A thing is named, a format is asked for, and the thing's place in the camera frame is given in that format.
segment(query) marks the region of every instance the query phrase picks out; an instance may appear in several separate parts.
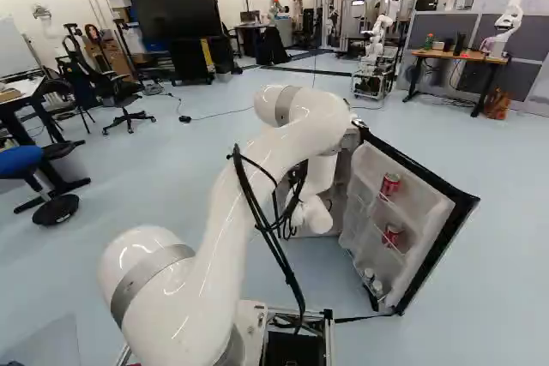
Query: television screen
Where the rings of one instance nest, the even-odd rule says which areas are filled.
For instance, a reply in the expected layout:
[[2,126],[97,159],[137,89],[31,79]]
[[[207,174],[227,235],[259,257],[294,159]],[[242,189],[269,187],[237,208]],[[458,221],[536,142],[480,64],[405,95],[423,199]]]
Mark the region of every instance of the television screen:
[[131,0],[146,41],[222,34],[217,0]]

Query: chair wheel base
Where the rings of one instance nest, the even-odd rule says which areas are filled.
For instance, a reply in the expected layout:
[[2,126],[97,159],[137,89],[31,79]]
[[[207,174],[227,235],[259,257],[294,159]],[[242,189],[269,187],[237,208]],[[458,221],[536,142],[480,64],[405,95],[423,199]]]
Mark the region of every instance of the chair wheel base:
[[54,226],[68,220],[78,210],[77,195],[61,195],[44,203],[33,215],[36,225]]

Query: fridge door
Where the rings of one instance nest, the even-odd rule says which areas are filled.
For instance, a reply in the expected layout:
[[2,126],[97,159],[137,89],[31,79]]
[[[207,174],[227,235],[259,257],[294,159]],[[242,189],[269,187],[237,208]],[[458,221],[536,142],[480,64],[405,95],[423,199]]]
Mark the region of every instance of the fridge door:
[[[368,128],[359,130],[362,144],[351,161],[340,245],[352,256],[374,310],[401,315],[480,199]],[[386,173],[400,177],[399,189],[389,196],[380,194]]]

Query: blue storage bin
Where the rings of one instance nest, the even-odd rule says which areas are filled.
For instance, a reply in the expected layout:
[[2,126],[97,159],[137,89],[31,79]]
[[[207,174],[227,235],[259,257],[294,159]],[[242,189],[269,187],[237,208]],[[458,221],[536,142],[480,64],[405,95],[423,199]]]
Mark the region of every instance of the blue storage bin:
[[168,48],[163,42],[143,42],[147,51],[167,51]]

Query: can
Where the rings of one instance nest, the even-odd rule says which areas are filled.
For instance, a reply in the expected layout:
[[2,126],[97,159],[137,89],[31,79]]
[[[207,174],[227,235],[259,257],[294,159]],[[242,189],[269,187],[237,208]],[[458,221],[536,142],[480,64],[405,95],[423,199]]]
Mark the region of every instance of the can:
[[383,297],[383,283],[379,280],[374,280],[371,282],[371,292],[375,295],[375,297],[381,299]]
[[401,175],[398,173],[385,173],[381,183],[379,194],[382,197],[391,197],[401,187]]
[[385,231],[383,232],[381,243],[383,243],[388,248],[391,247],[391,244],[393,244],[393,246],[397,248],[400,242],[402,231],[403,229],[401,227],[393,225],[392,223],[388,223],[385,226]]
[[376,273],[371,267],[364,269],[364,281],[367,285],[371,285],[371,282],[376,278]]

